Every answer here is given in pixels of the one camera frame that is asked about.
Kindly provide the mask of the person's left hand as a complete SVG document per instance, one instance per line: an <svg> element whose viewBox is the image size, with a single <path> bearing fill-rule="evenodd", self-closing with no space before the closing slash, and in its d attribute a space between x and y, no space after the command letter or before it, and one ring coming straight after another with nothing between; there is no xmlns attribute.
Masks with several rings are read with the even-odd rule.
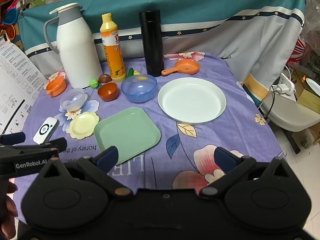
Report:
<svg viewBox="0 0 320 240"><path fill-rule="evenodd" d="M14 201L8 196L17 191L17 186L8 181L1 181L1 239L12 239L16 236L15 218L18 216Z"/></svg>

